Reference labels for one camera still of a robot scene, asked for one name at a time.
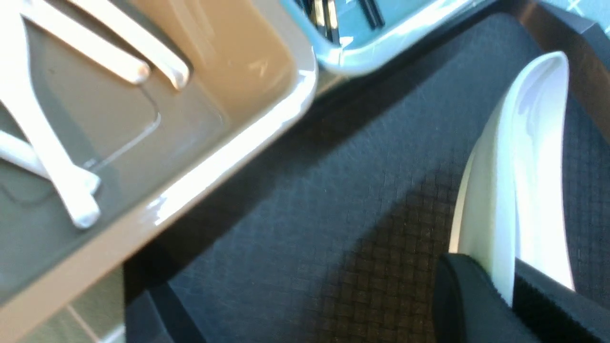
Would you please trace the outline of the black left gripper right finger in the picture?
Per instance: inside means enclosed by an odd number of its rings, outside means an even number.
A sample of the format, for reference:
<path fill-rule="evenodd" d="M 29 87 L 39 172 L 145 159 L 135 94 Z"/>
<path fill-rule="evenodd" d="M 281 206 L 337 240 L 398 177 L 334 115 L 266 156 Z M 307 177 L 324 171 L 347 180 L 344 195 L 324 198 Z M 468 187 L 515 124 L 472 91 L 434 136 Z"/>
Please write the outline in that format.
<path fill-rule="evenodd" d="M 516 259 L 513 311 L 543 343 L 608 343 L 610 313 Z"/>

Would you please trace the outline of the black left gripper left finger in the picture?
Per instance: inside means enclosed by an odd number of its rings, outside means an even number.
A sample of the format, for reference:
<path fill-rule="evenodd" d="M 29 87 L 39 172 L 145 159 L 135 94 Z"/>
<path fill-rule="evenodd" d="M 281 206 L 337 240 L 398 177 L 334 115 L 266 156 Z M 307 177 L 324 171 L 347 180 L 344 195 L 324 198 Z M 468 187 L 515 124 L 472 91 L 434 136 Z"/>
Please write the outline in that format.
<path fill-rule="evenodd" d="M 445 253 L 436 266 L 433 325 L 438 343 L 538 343 L 488 274 L 469 256 Z"/>

